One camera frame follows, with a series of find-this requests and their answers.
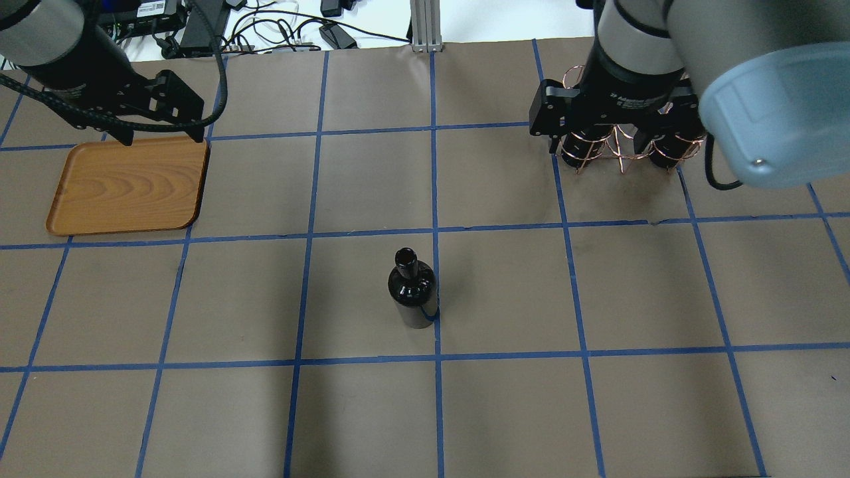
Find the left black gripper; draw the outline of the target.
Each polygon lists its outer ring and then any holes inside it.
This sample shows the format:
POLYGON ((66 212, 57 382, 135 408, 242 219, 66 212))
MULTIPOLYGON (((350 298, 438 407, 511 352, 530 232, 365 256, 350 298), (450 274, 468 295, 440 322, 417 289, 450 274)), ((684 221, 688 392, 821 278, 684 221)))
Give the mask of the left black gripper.
POLYGON ((43 103, 75 128, 110 133, 124 146, 133 145, 137 127, 104 120, 145 118, 155 125, 186 124, 203 118, 204 100, 172 70, 146 78, 130 63, 112 60, 61 60, 35 66, 43 103))

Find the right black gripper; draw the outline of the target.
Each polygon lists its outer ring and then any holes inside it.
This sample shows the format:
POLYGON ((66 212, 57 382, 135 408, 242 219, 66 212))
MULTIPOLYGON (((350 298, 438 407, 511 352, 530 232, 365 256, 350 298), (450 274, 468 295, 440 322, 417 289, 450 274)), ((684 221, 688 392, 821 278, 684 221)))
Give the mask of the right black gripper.
MULTIPOLYGON (((662 74, 632 72, 603 50, 592 50, 575 90, 553 79, 541 80, 529 107, 529 134, 548 138, 549 153, 555 154, 569 133, 640 122, 672 99, 695 97, 683 75, 681 68, 662 74)), ((636 126, 634 153, 650 155, 655 140, 664 134, 662 127, 636 126)))

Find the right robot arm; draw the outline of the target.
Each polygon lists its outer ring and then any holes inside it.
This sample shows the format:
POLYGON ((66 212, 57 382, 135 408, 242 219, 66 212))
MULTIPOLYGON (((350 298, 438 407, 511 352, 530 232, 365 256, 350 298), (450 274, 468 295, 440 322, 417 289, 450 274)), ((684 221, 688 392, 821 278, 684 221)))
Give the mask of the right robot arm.
POLYGON ((579 82, 543 80, 529 133, 572 167, 614 127, 671 167, 719 145, 735 181, 778 189, 848 173, 847 1, 580 1, 594 40, 579 82))

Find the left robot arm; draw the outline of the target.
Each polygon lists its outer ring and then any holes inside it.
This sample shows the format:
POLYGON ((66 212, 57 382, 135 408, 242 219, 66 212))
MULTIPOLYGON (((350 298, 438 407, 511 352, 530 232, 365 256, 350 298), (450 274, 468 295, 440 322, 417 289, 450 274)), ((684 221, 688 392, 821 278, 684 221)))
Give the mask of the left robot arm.
POLYGON ((204 100, 178 74, 137 72, 125 52, 74 1, 3 1, 2 57, 36 80, 2 85, 39 101, 72 127, 108 133, 122 145, 137 132, 204 138, 204 100))

